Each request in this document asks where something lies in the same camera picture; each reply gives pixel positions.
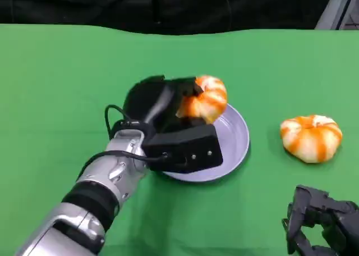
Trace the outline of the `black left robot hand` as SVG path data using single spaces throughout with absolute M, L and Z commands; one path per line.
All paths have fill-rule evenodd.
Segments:
M 199 97 L 203 88 L 195 77 L 168 80 L 163 75 L 150 76 L 136 83 L 126 95 L 123 124 L 131 129 L 142 129 L 150 135 L 185 134 L 216 137 L 213 125 L 202 117 L 179 114 L 186 99 Z

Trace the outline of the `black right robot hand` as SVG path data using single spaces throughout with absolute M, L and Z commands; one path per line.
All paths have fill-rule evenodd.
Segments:
M 292 255 L 358 255 L 358 205 L 335 200 L 323 190 L 298 185 L 282 219 L 287 253 Z M 302 227 L 320 225 L 327 246 L 312 245 Z

